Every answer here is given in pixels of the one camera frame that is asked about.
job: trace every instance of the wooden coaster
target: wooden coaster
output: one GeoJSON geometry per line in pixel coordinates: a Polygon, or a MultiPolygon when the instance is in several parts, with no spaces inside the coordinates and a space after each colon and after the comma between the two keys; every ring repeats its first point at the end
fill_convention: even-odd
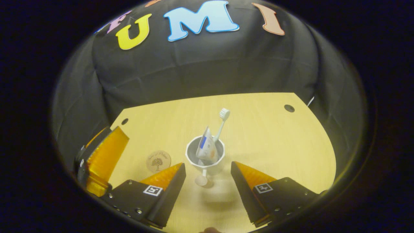
{"type": "Polygon", "coordinates": [[[171,157],[170,155],[163,151],[163,150],[157,150],[151,153],[151,155],[148,156],[147,159],[147,168],[152,173],[160,172],[164,169],[169,168],[171,165],[171,157]]]}

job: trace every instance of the pink letter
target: pink letter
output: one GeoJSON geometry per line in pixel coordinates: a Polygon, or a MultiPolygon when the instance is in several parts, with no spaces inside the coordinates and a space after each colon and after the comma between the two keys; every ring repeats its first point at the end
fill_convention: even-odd
{"type": "Polygon", "coordinates": [[[282,30],[282,28],[280,28],[279,22],[277,21],[276,18],[276,12],[274,12],[274,10],[267,8],[263,5],[257,4],[257,3],[252,3],[255,7],[259,8],[260,12],[263,15],[263,18],[265,19],[265,24],[263,24],[263,29],[276,34],[276,35],[280,35],[283,36],[284,35],[284,31],[282,30]]]}
{"type": "Polygon", "coordinates": [[[127,15],[127,14],[129,14],[129,13],[131,13],[131,12],[132,12],[132,11],[130,10],[130,11],[128,11],[127,13],[125,13],[125,14],[121,15],[119,18],[117,18],[117,19],[115,19],[114,21],[112,21],[112,22],[111,22],[111,25],[109,26],[109,30],[108,30],[107,34],[108,34],[110,31],[114,30],[116,27],[118,27],[118,26],[119,26],[119,22],[121,22],[122,20],[124,20],[124,19],[125,19],[125,17],[126,17],[126,15],[127,15]]]}

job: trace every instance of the blue letter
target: blue letter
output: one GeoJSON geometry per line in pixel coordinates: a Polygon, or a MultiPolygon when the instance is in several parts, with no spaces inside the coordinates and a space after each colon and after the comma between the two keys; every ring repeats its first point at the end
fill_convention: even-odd
{"type": "Polygon", "coordinates": [[[209,21],[206,27],[208,32],[237,31],[239,26],[231,20],[226,9],[227,4],[227,1],[214,0],[203,3],[197,13],[183,7],[167,12],[164,17],[170,20],[171,29],[168,40],[176,41],[188,35],[181,24],[184,24],[195,34],[200,33],[206,18],[209,21]]]}

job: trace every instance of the wooden table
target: wooden table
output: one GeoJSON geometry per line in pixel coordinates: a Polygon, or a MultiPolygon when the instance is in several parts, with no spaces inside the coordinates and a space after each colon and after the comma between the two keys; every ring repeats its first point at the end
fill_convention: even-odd
{"type": "Polygon", "coordinates": [[[290,177],[315,193],[329,189],[335,177],[331,142],[294,93],[217,95],[143,105],[124,109],[111,129],[116,126],[130,140],[109,180],[113,187],[152,175],[146,159],[156,150],[168,152],[171,165],[185,163],[187,177],[165,232],[198,233],[211,226],[225,233],[256,229],[230,175],[231,161],[276,179],[290,177]],[[295,111],[287,111],[286,104],[295,111]],[[225,166],[211,177],[214,187],[206,189],[194,183],[200,172],[185,158],[185,148],[206,126],[212,134],[218,131],[223,107],[231,111],[220,136],[226,146],[225,166]],[[122,125],[125,118],[128,122],[122,125]]]}

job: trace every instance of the toothbrush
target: toothbrush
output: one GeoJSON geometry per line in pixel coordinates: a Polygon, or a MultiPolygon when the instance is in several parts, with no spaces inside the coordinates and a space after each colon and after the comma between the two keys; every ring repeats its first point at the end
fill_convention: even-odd
{"type": "Polygon", "coordinates": [[[225,108],[221,109],[221,111],[220,111],[220,117],[221,117],[221,119],[223,119],[223,122],[221,123],[219,132],[216,134],[216,136],[213,137],[214,143],[216,143],[218,141],[218,139],[220,137],[220,134],[221,134],[221,130],[223,129],[224,122],[227,120],[227,118],[229,116],[230,116],[230,110],[225,109],[225,108]]]}

